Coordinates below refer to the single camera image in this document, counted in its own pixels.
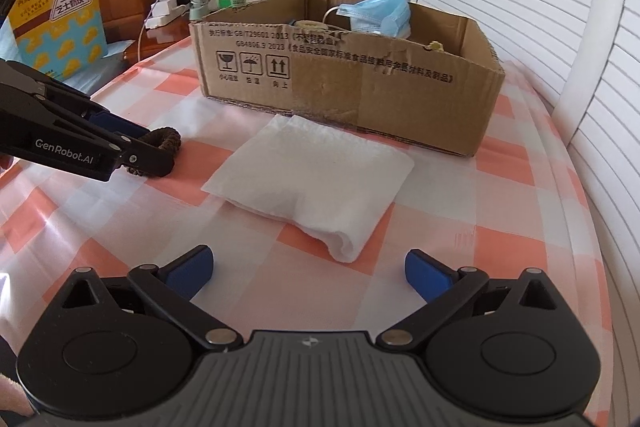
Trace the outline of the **person right hand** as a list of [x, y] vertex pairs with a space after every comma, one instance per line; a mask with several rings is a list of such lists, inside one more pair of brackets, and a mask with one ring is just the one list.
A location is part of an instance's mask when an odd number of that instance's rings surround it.
[[23, 388], [6, 375], [0, 375], [0, 410], [31, 417], [34, 409]]

